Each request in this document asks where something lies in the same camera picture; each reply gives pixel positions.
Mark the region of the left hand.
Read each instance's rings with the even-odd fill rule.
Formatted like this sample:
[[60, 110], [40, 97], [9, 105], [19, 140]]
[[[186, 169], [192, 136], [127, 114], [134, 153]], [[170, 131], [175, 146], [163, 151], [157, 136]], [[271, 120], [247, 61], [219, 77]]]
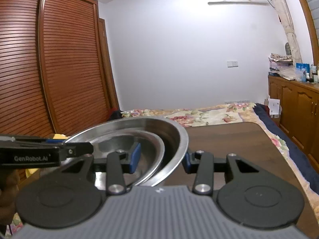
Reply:
[[1, 225], [9, 225], [16, 213], [15, 200], [19, 189], [39, 179], [40, 170], [20, 182], [18, 170], [1, 168]]

